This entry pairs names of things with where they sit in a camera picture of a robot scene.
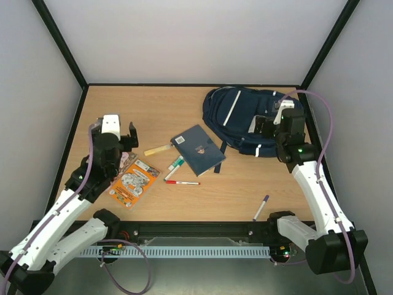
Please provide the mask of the navy blue backpack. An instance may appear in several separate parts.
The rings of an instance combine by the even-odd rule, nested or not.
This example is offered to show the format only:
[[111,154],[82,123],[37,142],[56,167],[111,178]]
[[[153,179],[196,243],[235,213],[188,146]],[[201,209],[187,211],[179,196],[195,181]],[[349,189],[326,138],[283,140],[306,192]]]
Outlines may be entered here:
[[220,150],[227,147],[240,154],[272,158],[277,156],[276,142],[255,134],[255,117],[275,118],[275,104],[284,96],[273,90],[256,90],[225,86],[206,95],[202,111],[204,123],[222,141]]

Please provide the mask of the orange comic book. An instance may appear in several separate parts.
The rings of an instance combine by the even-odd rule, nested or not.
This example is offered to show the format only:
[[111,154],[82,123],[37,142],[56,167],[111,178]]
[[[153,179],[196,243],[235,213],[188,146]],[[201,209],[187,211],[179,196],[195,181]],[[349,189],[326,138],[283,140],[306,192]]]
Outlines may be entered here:
[[132,210],[157,182],[161,171],[145,160],[135,160],[109,188],[109,195]]

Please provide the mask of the dark blue notebook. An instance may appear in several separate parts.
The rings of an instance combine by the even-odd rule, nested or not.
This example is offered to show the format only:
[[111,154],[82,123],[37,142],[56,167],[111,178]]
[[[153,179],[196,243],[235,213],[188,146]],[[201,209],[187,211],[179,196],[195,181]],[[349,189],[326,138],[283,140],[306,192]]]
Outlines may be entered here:
[[226,159],[224,153],[200,125],[194,125],[174,136],[171,138],[171,143],[197,177],[218,166]]

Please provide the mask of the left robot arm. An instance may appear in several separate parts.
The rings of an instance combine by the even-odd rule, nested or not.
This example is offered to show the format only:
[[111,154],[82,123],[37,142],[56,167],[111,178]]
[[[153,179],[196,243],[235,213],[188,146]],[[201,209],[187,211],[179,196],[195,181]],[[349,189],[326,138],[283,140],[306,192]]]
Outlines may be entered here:
[[1,274],[22,294],[43,294],[55,275],[84,248],[116,238],[120,219],[107,209],[97,211],[67,235],[74,221],[111,186],[120,171],[123,152],[138,147],[135,127],[120,135],[116,119],[100,118],[89,126],[89,154],[73,171],[57,201],[35,228],[9,252],[1,252]]

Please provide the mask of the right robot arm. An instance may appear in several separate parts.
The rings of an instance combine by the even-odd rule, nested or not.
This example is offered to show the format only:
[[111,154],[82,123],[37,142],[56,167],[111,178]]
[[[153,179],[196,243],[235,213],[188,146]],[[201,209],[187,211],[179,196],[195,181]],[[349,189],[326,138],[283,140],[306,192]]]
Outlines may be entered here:
[[317,161],[317,149],[305,142],[303,111],[293,108],[279,111],[274,124],[278,159],[286,164],[302,189],[315,227],[306,225],[291,211],[279,211],[268,218],[268,235],[276,241],[287,238],[298,246],[315,274],[354,272],[368,238],[343,213],[326,182],[322,164]]

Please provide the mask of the purple illustrated booklet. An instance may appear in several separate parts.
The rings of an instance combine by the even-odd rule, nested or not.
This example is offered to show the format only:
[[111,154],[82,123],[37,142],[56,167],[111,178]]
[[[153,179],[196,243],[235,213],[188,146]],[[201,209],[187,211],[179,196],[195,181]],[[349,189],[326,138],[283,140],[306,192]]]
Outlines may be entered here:
[[134,152],[123,152],[120,159],[119,173],[124,173],[138,158]]

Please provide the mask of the green whiteboard marker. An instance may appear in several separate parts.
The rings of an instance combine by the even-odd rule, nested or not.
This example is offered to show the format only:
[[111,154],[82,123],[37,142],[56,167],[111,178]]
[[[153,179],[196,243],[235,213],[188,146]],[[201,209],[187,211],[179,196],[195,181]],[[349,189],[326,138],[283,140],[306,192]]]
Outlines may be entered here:
[[172,171],[176,166],[178,166],[183,161],[183,156],[179,156],[169,167],[168,170]]

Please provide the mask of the green capped white pen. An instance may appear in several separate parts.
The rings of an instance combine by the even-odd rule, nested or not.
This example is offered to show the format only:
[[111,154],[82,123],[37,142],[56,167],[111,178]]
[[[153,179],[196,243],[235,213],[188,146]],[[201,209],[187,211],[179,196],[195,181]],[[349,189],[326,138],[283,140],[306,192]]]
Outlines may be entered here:
[[169,174],[164,178],[164,181],[167,181],[167,180],[169,180],[171,177],[172,177],[172,175],[175,173],[175,172],[177,172],[178,171],[178,169],[182,166],[182,164],[184,163],[184,161],[183,160],[181,160],[170,172],[169,172]]

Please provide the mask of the red capped white pen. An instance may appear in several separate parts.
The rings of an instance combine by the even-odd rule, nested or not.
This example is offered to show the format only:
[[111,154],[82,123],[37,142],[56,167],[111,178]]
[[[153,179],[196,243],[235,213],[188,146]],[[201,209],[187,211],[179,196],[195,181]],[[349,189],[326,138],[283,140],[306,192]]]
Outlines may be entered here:
[[181,185],[193,185],[193,186],[199,186],[201,183],[199,182],[194,182],[194,181],[175,181],[175,180],[166,180],[166,184],[181,184]]

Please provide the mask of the purple capped white pen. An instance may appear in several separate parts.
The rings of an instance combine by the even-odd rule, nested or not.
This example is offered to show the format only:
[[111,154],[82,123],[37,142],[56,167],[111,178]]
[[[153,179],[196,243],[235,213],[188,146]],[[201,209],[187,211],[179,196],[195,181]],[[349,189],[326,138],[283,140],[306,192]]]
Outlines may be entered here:
[[259,216],[260,216],[260,214],[261,214],[261,212],[262,212],[262,210],[263,210],[264,206],[266,205],[266,203],[267,203],[267,201],[268,201],[269,198],[270,198],[270,196],[269,196],[269,195],[266,195],[266,196],[264,197],[264,199],[262,200],[262,202],[261,202],[261,204],[260,204],[260,206],[259,206],[257,212],[255,213],[255,215],[254,215],[253,218],[252,218],[252,220],[253,220],[254,222],[259,218]]

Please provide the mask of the black aluminium frame rail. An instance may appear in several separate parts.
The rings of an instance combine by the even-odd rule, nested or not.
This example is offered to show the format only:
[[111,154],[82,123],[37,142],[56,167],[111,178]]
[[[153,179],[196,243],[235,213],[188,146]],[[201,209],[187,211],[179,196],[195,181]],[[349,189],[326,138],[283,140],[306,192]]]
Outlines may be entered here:
[[155,237],[229,238],[249,243],[287,244],[288,238],[278,234],[269,221],[256,222],[154,222],[121,221],[115,229],[108,230],[107,238],[125,237],[142,243]]

